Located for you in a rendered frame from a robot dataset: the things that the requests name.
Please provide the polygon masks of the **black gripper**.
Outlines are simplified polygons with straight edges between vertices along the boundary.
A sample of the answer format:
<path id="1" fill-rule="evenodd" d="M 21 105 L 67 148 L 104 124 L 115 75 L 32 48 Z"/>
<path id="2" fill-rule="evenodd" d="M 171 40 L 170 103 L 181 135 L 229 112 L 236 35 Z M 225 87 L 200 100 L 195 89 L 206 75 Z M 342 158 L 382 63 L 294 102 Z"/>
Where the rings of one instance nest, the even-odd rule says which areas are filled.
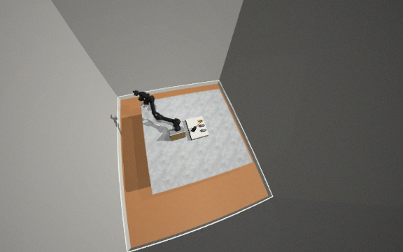
<path id="1" fill-rule="evenodd" d="M 133 91 L 135 96 L 141 95 L 141 97 L 143 98 L 144 94 L 147 94 L 146 92 L 139 92 L 139 91 Z"/>

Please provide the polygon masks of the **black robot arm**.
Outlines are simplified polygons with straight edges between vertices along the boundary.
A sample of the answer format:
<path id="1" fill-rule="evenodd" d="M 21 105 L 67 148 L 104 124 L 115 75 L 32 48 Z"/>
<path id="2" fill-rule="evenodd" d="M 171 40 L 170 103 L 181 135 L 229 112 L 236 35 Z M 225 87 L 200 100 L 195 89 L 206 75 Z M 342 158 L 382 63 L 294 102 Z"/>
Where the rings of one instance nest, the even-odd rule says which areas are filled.
<path id="1" fill-rule="evenodd" d="M 181 127 L 180 127 L 180 122 L 181 121 L 179 119 L 177 119 L 177 118 L 171 119 L 171 118 L 168 118 L 168 117 L 164 117 L 163 115 L 161 115 L 160 113 L 155 111 L 155 103 L 154 103 L 155 97 L 153 95 L 150 95 L 150 96 L 149 95 L 150 95 L 150 93 L 144 94 L 143 98 L 141 97 L 141 95 L 139 95 L 140 97 L 138 98 L 138 100 L 143 101 L 143 104 L 145 104 L 145 105 L 149 105 L 149 102 L 150 102 L 150 107 L 151 107 L 151 110 L 152 110 L 152 114 L 154 115 L 154 118 L 156 118 L 156 120 L 165 120 L 165 121 L 168 121 L 170 123 L 173 123 L 173 127 L 175 128 L 176 132 L 181 130 Z M 155 115 L 155 114 L 157 114 L 157 115 Z"/>

